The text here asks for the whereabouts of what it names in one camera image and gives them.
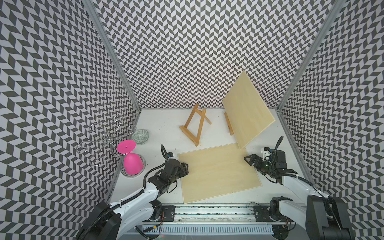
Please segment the plywood board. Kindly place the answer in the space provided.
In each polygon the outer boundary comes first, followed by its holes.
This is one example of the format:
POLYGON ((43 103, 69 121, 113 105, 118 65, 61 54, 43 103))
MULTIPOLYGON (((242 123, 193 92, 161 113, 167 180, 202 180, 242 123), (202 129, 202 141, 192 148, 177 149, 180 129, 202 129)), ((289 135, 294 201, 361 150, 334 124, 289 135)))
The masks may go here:
POLYGON ((261 187, 257 171, 244 160, 247 156, 238 144, 178 154, 178 160, 189 165, 188 175, 181 178, 184 203, 261 187))
POLYGON ((246 71, 224 97, 223 106, 240 150, 276 121, 246 71))

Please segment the wooden easel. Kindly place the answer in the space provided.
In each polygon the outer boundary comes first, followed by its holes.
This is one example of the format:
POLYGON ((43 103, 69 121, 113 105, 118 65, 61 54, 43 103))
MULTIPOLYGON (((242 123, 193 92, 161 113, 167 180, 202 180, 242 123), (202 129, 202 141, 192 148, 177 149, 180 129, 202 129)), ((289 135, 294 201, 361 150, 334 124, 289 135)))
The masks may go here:
POLYGON ((232 125, 230 123, 230 119, 229 119, 229 116, 228 116, 227 112, 225 112, 225 119, 226 119, 226 122, 227 122, 227 126, 229 128, 229 133, 230 133, 231 136, 233 136, 234 135, 234 131, 233 131, 232 125))
POLYGON ((212 122, 207 116, 207 110, 201 109, 200 104, 196 103, 187 118, 187 121, 179 126, 182 133, 198 147, 203 133, 204 125, 211 125, 212 122))

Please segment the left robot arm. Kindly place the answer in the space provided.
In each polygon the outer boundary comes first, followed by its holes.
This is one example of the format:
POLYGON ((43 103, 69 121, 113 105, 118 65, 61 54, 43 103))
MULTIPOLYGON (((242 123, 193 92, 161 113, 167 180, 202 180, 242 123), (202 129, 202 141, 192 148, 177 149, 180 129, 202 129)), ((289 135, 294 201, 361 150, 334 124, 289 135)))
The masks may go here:
POLYGON ((161 145, 165 162, 149 170, 143 179, 143 187, 129 196, 107 204, 95 206, 75 236, 76 240, 117 240, 129 230, 136 230, 147 240, 159 235, 146 235, 138 225, 145 221, 163 221, 162 203, 158 197, 168 192, 178 179, 189 174, 189 165, 173 158, 161 145))

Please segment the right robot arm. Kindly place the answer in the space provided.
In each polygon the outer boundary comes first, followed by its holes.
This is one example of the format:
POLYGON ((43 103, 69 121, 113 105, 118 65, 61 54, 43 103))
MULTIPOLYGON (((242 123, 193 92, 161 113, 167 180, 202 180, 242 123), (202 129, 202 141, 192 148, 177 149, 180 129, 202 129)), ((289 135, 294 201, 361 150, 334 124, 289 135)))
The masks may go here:
POLYGON ((288 197, 273 197, 267 209, 254 207, 254 214, 267 213, 273 222, 293 221, 311 240, 355 239, 348 205, 341 198, 318 190, 309 180, 288 168, 286 153, 279 150, 283 139, 281 136, 274 148, 263 148, 261 156, 251 154, 244 160, 269 182, 290 190, 304 205, 288 197))

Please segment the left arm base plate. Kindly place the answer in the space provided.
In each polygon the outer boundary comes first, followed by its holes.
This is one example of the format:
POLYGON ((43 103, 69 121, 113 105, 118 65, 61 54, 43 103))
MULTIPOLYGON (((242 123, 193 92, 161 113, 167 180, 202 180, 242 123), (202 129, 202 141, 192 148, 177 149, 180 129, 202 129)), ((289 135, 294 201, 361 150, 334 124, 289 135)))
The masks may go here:
POLYGON ((175 219, 176 206, 165 205, 154 208, 152 216, 149 218, 151 222, 173 222, 175 219))

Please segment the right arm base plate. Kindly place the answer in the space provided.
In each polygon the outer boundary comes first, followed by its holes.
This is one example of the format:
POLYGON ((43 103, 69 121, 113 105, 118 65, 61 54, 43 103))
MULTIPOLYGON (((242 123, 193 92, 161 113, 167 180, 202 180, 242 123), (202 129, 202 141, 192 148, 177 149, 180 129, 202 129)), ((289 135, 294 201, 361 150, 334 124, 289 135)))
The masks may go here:
POLYGON ((290 224, 294 223, 293 220, 286 217, 279 217, 278 220, 273 219, 270 216, 269 208, 267 206, 260 206, 260 205, 250 205, 249 210, 253 213, 256 222, 261 223, 279 223, 279 224, 290 224))

